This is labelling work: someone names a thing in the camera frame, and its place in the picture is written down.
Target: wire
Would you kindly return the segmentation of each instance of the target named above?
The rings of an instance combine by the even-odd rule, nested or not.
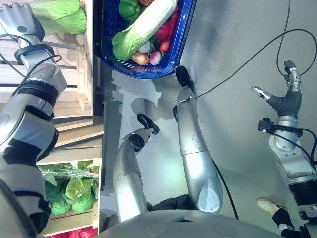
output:
[[[293,32],[293,31],[303,31],[303,32],[306,32],[308,33],[314,40],[314,43],[315,43],[315,56],[314,56],[314,59],[311,63],[311,65],[301,74],[305,74],[308,70],[311,69],[311,67],[313,66],[314,62],[315,62],[315,59],[316,59],[316,55],[317,55],[317,42],[316,42],[316,39],[314,37],[314,35],[307,31],[307,30],[304,30],[304,29],[292,29],[292,30],[289,30],[289,31],[286,31],[280,35],[278,35],[277,37],[275,37],[273,40],[271,40],[270,42],[268,42],[265,46],[263,46],[258,52],[256,52],[250,59],[248,59],[248,61],[246,61],[240,68],[238,68],[230,77],[228,77],[226,80],[222,81],[221,83],[217,84],[216,86],[214,86],[212,89],[208,90],[207,92],[205,93],[202,93],[201,95],[197,96],[196,99],[198,99],[199,97],[201,97],[202,95],[205,95],[209,92],[211,92],[212,90],[214,90],[215,88],[219,87],[221,84],[225,83],[226,81],[228,81],[229,79],[231,79],[238,71],[240,71],[240,69],[242,69],[248,62],[250,62],[255,56],[258,55],[258,53],[260,53],[262,50],[264,50],[268,45],[270,45],[273,41],[275,41],[276,39],[280,38],[281,36],[283,35],[286,35],[290,32]]]
[[[221,174],[221,172],[220,172],[218,166],[216,165],[216,163],[214,162],[214,160],[212,160],[212,161],[213,161],[214,166],[216,167],[216,169],[217,169],[217,171],[218,171],[218,174],[220,175],[220,178],[221,178],[221,180],[222,180],[222,182],[223,182],[224,187],[226,188],[226,191],[227,191],[227,193],[228,193],[228,197],[229,197],[229,200],[230,200],[230,203],[231,203],[231,206],[232,206],[232,210],[233,210],[234,216],[235,216],[235,218],[238,220],[238,219],[239,219],[238,213],[237,213],[236,207],[235,207],[235,205],[234,205],[234,203],[233,203],[233,200],[232,200],[230,191],[229,191],[229,189],[228,189],[228,186],[227,186],[227,184],[226,184],[226,182],[225,182],[225,180],[224,180],[224,178],[223,178],[223,176],[222,176],[222,174]]]
[[[307,155],[307,157],[308,157],[310,163],[311,163],[312,165],[314,165],[314,162],[312,161],[312,158],[310,157],[310,155],[307,153],[307,151],[306,151],[302,146],[296,144],[295,142],[293,142],[293,141],[291,141],[291,140],[289,140],[289,139],[287,139],[287,138],[285,138],[285,137],[283,137],[283,136],[281,136],[281,135],[278,135],[278,134],[275,134],[275,133],[272,133],[272,135],[275,135],[275,136],[277,136],[277,137],[279,137],[279,138],[282,138],[282,139],[286,140],[287,142],[289,142],[289,143],[291,143],[291,144],[297,146],[298,148],[300,148],[300,149],[305,153],[305,155]]]
[[[6,60],[6,58],[3,56],[3,54],[0,53],[0,57],[3,59],[3,61],[9,65],[15,72],[17,72],[18,74],[20,74],[22,77],[25,77],[23,73],[21,73],[19,70],[17,70],[16,67],[14,67],[9,61]]]
[[[312,134],[312,136],[314,137],[314,145],[313,145],[313,148],[312,148],[312,151],[311,151],[311,161],[314,163],[315,165],[315,162],[314,162],[314,152],[315,152],[315,149],[316,149],[316,144],[317,144],[317,138],[316,138],[316,135],[315,133],[313,133],[311,130],[308,130],[308,129],[299,129],[299,130],[304,130],[304,131],[307,131],[309,132],[310,134]]]
[[[284,27],[284,32],[283,33],[286,32],[290,9],[291,9],[291,0],[288,0],[288,12],[287,12],[287,18],[286,18],[286,23],[285,23],[285,27]],[[279,43],[279,47],[278,47],[278,51],[277,51],[277,55],[276,55],[276,67],[277,67],[277,70],[279,71],[279,73],[282,74],[283,76],[284,76],[284,74],[282,73],[282,71],[280,70],[280,68],[278,66],[278,56],[279,56],[279,52],[281,50],[281,46],[282,46],[282,42],[283,42],[284,36],[285,35],[282,36],[281,42]]]
[[[26,41],[29,45],[32,45],[32,43],[31,43],[28,39],[24,38],[23,36],[12,35],[12,34],[2,34],[2,35],[0,35],[0,38],[3,38],[3,37],[16,37],[16,38],[20,38],[20,39]],[[21,77],[25,77],[23,73],[21,73],[19,70],[17,70],[17,69],[3,56],[3,54],[0,53],[0,57],[1,57],[1,58],[3,59],[3,61],[4,61],[7,65],[9,65],[15,72],[17,72],[18,74],[20,74]]]
[[[13,34],[2,34],[2,35],[0,35],[0,38],[3,38],[3,37],[11,37],[11,38],[12,37],[16,37],[16,38],[19,38],[19,39],[22,39],[22,40],[26,41],[29,45],[32,45],[32,43],[28,39],[23,37],[23,36],[18,36],[18,35],[13,35]]]
[[[20,87],[22,86],[22,84],[29,78],[29,76],[33,73],[33,71],[42,63],[44,63],[45,61],[55,58],[55,57],[59,57],[58,60],[56,60],[56,63],[61,61],[61,55],[53,55],[53,56],[49,56],[46,57],[45,59],[41,60],[40,62],[36,63],[26,74],[26,76],[23,78],[23,80],[21,81],[21,83],[19,84],[19,86],[16,87],[16,89],[14,90],[14,92],[12,93],[11,97],[14,96],[16,94],[16,92],[20,89]]]

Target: wooden plank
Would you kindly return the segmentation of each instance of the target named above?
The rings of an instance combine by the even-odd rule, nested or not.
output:
[[[62,131],[59,134],[56,147],[65,146],[67,144],[79,142],[95,136],[102,135],[104,133],[104,126],[100,125],[91,125],[85,126],[73,130]]]
[[[77,74],[78,74],[78,93],[85,94],[85,62],[84,62],[84,36],[83,34],[77,35],[76,40],[81,46],[76,51],[76,63],[77,63]]]
[[[6,103],[15,87],[0,87],[0,103]],[[66,88],[58,97],[58,101],[77,101],[77,88]]]
[[[99,228],[99,197],[98,200],[93,204],[92,225],[93,228]]]
[[[14,57],[14,52],[19,49],[19,45],[15,41],[11,40],[1,40],[0,41],[1,53],[8,61],[16,62],[16,58]],[[68,66],[77,66],[76,64],[76,50],[68,49],[63,47],[55,47],[52,46],[55,54],[59,54],[62,56],[59,65],[68,65]]]
[[[100,148],[102,146],[102,141],[103,140],[101,138],[97,138],[94,140],[79,143],[77,145],[64,147],[64,149],[67,150],[67,149],[95,148],[95,147]]]
[[[42,42],[48,45],[51,45],[51,43],[62,44],[66,47],[76,47],[78,45],[76,35],[69,33],[54,33],[52,35],[47,35]]]
[[[78,94],[78,102],[83,111],[91,111],[91,104],[85,94]]]
[[[60,149],[52,151],[44,159],[37,162],[37,165],[51,165],[68,163],[71,161],[97,160],[101,158],[101,148],[85,149]]]
[[[3,110],[5,103],[0,103],[0,111]],[[63,117],[67,115],[81,114],[83,112],[78,101],[57,101],[54,107],[56,117]]]
[[[75,108],[80,107],[78,100],[76,101],[57,101],[54,108]]]
[[[47,226],[41,232],[43,236],[52,236],[63,232],[69,232],[92,225],[92,212],[49,220]]]
[[[62,124],[57,124],[55,125],[56,129],[58,131],[64,131],[64,130],[71,130],[75,128],[80,128],[83,126],[88,126],[88,125],[93,125],[93,119],[86,119],[86,120],[78,120],[78,121],[73,121],[73,122],[68,122],[68,123],[62,123]]]
[[[14,65],[14,67],[22,74],[26,75],[27,70],[23,65]],[[78,84],[77,70],[61,68],[60,71],[63,73],[68,85]],[[6,64],[0,64],[0,72],[0,83],[20,83],[23,79],[17,72]]]

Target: wooden shelf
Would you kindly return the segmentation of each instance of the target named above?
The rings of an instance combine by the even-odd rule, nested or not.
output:
[[[101,148],[78,148],[62,149],[51,152],[44,159],[37,162],[37,165],[52,165],[68,163],[71,161],[86,161],[101,159]]]
[[[43,236],[56,235],[93,225],[93,212],[76,214],[69,217],[51,219],[41,232]]]

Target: white sneaker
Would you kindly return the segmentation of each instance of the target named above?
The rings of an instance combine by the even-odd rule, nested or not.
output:
[[[271,202],[270,200],[268,199],[265,199],[265,198],[258,198],[256,200],[256,204],[262,208],[263,210],[266,210],[267,212],[269,212],[272,216],[280,209],[280,208],[283,208],[286,210],[285,207],[283,206],[280,206],[280,205],[277,205],[276,203],[274,202]]]

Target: plastic basket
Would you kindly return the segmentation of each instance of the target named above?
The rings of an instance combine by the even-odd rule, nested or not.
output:
[[[131,59],[127,61],[117,59],[112,51],[113,36],[127,28],[128,22],[123,20],[118,12],[120,0],[94,1],[94,32],[95,54],[112,69],[125,75],[141,79],[160,78],[174,74],[186,42],[190,23],[197,0],[179,0],[180,14],[178,15],[174,36],[165,56],[165,60],[158,65],[140,66]]]

